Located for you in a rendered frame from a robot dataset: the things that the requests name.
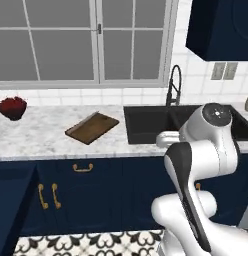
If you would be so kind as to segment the brown wooden cutting board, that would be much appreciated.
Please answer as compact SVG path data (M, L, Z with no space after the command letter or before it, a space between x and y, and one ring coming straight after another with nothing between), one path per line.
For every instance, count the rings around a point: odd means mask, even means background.
M86 145L90 145L93 141L97 140L118 124L118 120L95 112L78 124L67 129L65 134Z

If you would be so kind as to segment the navy drawer front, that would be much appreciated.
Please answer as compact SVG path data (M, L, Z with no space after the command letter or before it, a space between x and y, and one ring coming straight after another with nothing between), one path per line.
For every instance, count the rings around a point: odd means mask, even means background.
M93 169L87 173L77 173L73 171L73 164L78 167L87 168L89 163L94 165ZM91 159L58 159L38 161L38 171L50 177L108 177L111 172L121 169L119 159L91 158Z

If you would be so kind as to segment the black sink basin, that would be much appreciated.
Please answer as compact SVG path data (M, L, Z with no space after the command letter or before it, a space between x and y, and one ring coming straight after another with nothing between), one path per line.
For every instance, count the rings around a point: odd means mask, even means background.
M163 131L178 131L199 105L125 106L124 116L129 144L155 144ZM248 141L248 121L231 105L231 132L236 141Z

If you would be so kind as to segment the navy under-sink cupboard panel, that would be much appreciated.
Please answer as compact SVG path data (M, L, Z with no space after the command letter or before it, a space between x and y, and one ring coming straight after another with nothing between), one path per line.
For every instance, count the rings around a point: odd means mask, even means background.
M157 197L175 193L162 157L130 157L123 160L122 226L127 231L162 229L152 217Z

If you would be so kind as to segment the navy cupboard door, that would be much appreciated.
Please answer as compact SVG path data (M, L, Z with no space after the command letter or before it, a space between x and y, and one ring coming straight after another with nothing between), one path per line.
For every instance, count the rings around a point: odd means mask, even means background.
M198 180L197 184L216 199L217 212L210 220L238 226L248 206L248 153L240 155L233 174Z
M39 177L33 190L21 234L24 236L44 235L47 231L48 212L49 200L46 185L43 179Z
M59 177L55 209L62 234L110 232L121 230L119 193L105 178Z

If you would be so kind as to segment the white framed window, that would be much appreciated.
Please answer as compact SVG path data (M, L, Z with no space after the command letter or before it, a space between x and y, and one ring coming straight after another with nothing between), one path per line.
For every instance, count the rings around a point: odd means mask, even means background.
M0 0L0 90L162 87L177 6L178 0Z

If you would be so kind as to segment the grey wall outlet plate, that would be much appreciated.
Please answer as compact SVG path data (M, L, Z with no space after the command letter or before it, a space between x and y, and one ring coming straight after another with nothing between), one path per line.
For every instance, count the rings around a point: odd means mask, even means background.
M225 62L216 62L213 67L211 79L212 80L221 80L225 70Z
M228 62L225 68L223 79L233 80L236 74L237 67L238 67L237 62Z

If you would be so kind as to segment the navy wall cupboard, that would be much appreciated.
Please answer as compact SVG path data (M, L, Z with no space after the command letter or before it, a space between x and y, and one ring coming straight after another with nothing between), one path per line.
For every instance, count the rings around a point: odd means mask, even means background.
M248 0L193 0L186 47L204 61L248 61Z

